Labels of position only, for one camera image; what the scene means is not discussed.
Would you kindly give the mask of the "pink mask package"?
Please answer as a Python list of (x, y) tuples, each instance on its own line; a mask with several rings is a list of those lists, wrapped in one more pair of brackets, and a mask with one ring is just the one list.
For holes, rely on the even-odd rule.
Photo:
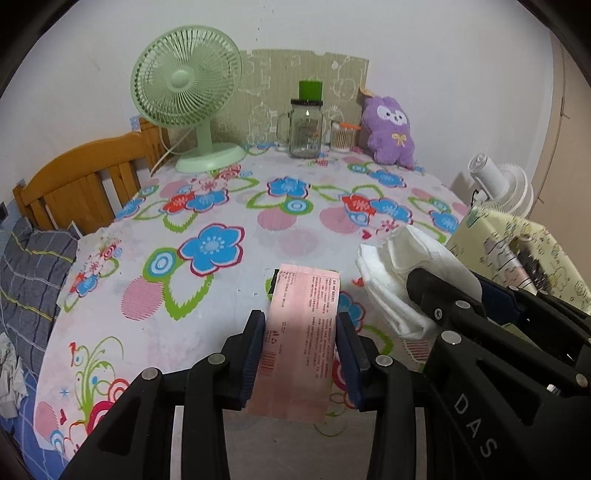
[(283, 264), (266, 316), (249, 414), (314, 423), (329, 408), (339, 274)]

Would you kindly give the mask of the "green tissue pack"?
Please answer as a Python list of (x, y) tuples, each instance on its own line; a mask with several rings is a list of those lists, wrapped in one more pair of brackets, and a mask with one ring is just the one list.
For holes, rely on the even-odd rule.
[(273, 275), (270, 278), (267, 278), (266, 282), (264, 283), (264, 289), (266, 290), (266, 297), (269, 301), (271, 301), (273, 299), (273, 292), (274, 292), (274, 288), (276, 288), (276, 281), (277, 281), (277, 276), (279, 275), (279, 272), (280, 272), (280, 270), (274, 269)]

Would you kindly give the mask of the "blue checked bedsheet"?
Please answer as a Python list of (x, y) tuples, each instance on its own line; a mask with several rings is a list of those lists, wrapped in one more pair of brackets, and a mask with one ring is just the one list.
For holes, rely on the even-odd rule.
[(28, 396), (21, 401), (16, 417), (1, 418), (1, 427), (15, 445), (17, 455), (24, 461), (25, 468), (34, 479), (58, 479), (68, 461), (57, 451), (42, 449), (39, 446), (33, 429), (37, 380), (27, 371), (24, 381)]

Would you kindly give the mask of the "white small fan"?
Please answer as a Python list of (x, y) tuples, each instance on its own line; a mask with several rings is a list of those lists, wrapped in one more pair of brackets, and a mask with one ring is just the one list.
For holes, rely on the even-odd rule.
[(526, 218), (534, 204), (533, 186), (523, 168), (497, 164), (484, 153), (452, 182), (451, 190), (468, 206), (484, 206)]

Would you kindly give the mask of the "crumpled white grey cloth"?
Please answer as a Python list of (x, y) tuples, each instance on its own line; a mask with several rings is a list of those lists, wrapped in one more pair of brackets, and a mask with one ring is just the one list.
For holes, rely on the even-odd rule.
[(5, 333), (0, 336), (0, 414), (18, 416), (21, 402), (28, 396), (21, 359)]

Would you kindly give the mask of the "floral tablecloth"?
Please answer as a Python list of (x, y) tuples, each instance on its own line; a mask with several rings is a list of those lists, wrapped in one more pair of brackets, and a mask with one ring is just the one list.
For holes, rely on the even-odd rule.
[(85, 236), (58, 296), (33, 432), (71, 458), (146, 367), (183, 370), (269, 306), (283, 264), (339, 274), (339, 310), (413, 370), (430, 350), (374, 308), (356, 268), (362, 244), (411, 225), (447, 241), (467, 206), (423, 168), (363, 154), (298, 161), (276, 149), (199, 175), (160, 169), (107, 227)]

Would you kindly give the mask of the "purple plush toy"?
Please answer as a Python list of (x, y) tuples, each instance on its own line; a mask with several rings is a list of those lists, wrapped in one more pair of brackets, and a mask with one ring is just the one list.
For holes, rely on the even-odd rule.
[(415, 168), (415, 143), (411, 123), (393, 97), (367, 97), (363, 105), (363, 128), (368, 132), (367, 149), (376, 163)]

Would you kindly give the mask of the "cotton swab container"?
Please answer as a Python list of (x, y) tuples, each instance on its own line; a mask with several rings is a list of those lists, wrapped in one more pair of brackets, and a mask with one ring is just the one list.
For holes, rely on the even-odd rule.
[(332, 121), (331, 123), (331, 138), (329, 139), (329, 146), (332, 151), (339, 153), (346, 153), (356, 146), (356, 137), (362, 127), (353, 125), (351, 123)]

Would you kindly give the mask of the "grey plaid pillow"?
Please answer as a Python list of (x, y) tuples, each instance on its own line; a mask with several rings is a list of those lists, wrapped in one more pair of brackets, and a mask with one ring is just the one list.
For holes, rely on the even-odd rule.
[(19, 219), (1, 253), (1, 332), (24, 366), (40, 374), (59, 293), (76, 259), (78, 237), (68, 230), (38, 230)]

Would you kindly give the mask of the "glass mason jar mug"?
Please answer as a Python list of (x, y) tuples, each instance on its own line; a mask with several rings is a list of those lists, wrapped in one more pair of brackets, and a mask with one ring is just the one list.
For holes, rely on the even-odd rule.
[(276, 141), (298, 159), (318, 158), (322, 148), (322, 101), (290, 100), (290, 111), (280, 114)]

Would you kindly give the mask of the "green cylinder cap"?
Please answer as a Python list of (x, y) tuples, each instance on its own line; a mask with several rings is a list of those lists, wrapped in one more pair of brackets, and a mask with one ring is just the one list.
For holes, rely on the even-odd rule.
[(302, 101), (322, 101), (322, 81), (301, 80), (298, 82), (298, 99)]

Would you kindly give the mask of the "wooden bed headboard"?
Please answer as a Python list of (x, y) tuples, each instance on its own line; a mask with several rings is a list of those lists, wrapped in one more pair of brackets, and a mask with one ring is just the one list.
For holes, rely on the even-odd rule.
[(41, 230), (65, 229), (75, 223), (85, 234), (114, 220), (101, 176), (111, 180), (124, 205), (139, 191), (134, 162), (153, 167), (164, 153), (159, 128), (141, 118), (139, 129), (119, 137), (76, 147), (46, 164), (27, 183), (13, 188), (21, 215)]

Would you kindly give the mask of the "green patterned board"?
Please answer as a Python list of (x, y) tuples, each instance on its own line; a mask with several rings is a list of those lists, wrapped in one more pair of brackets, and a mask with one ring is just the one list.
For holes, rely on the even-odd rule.
[(257, 49), (242, 52), (242, 83), (231, 102), (211, 121), (215, 142), (257, 145), (276, 141), (276, 124), (300, 97), (300, 82), (322, 82), (322, 140), (334, 121), (358, 124), (359, 89), (370, 61), (352, 55), (310, 50)]

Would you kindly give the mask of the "green desk fan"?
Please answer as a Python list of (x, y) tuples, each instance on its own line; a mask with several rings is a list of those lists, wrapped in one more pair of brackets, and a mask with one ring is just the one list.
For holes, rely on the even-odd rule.
[(241, 80), (238, 47), (212, 27), (175, 28), (139, 55), (130, 80), (138, 112), (158, 127), (190, 129), (197, 135), (197, 145), (178, 156), (177, 172), (204, 173), (245, 158), (242, 146), (215, 143), (211, 135), (212, 118), (235, 96)]

